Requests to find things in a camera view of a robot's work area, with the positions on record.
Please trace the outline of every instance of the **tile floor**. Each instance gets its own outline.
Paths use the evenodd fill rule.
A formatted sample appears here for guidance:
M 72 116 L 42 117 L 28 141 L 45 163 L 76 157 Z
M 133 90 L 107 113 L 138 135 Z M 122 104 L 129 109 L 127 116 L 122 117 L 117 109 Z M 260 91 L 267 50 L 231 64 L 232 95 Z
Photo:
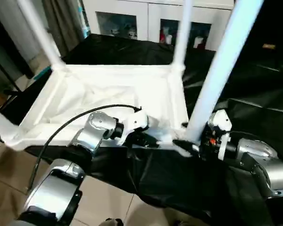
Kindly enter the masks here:
M 0 225 L 4 226 L 21 212 L 35 157 L 4 145 L 0 151 Z M 41 163 L 38 178 L 47 167 Z M 120 218 L 126 226 L 172 226 L 176 219 L 190 222 L 191 226 L 206 225 L 173 209 L 149 206 L 138 196 L 92 177 L 85 178 L 80 190 L 83 196 L 71 226 L 98 226 L 107 218 Z

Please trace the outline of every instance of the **black tablecloth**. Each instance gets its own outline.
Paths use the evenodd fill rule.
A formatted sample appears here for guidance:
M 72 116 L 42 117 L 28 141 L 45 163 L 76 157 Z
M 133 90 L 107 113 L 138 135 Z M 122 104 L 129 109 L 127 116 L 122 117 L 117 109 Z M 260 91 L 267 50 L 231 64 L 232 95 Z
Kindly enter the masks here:
M 165 65 L 172 62 L 173 51 L 172 46 L 148 41 L 90 35 L 64 61 L 81 65 Z M 183 83 L 189 115 L 213 56 L 212 51 L 187 50 Z M 274 56 L 265 50 L 255 57 L 244 51 L 216 109 L 227 110 L 233 130 L 260 136 L 283 158 L 283 70 L 277 65 L 279 62 L 275 63 Z M 19 124 L 50 73 L 1 112 Z M 51 146 L 44 158 L 51 161 L 66 149 L 71 148 Z M 27 151 L 38 154 L 40 147 Z M 138 194 L 147 203 L 173 207 L 211 225 L 272 225 L 252 176 L 219 161 L 184 158 L 167 150 L 101 148 L 88 173 Z

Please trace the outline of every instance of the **glass cabinet door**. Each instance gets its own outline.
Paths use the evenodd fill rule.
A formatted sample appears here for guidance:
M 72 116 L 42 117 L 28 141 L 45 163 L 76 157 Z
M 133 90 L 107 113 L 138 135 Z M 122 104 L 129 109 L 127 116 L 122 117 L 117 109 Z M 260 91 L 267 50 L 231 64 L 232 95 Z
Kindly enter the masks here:
M 149 4 L 149 40 L 175 45 L 183 7 Z M 226 9 L 193 7 L 188 47 L 216 51 L 230 17 Z
M 148 4 L 120 0 L 83 0 L 91 33 L 148 39 Z

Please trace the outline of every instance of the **white cabinet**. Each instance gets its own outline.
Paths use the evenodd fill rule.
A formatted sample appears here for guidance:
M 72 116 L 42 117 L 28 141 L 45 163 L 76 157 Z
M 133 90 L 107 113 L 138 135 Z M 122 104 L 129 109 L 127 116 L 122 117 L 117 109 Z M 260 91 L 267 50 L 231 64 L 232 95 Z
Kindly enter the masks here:
M 174 44 L 182 14 L 182 6 L 149 4 L 149 40 L 164 42 L 162 38 L 171 35 Z M 230 15 L 226 9 L 193 7 L 189 45 L 217 50 Z
M 148 4 L 121 0 L 83 0 L 91 33 L 148 40 Z
M 183 0 L 83 0 L 83 3 L 91 33 L 175 44 Z M 217 50 L 232 9 L 233 0 L 195 0 L 189 45 Z

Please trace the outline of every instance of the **curtain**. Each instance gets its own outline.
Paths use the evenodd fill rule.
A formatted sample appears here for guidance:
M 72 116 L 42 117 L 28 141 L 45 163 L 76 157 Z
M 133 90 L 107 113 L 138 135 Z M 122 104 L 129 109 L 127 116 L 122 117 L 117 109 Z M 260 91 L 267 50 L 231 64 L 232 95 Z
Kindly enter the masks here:
M 80 41 L 83 32 L 76 16 L 77 0 L 42 0 L 50 33 L 60 51 L 66 56 Z

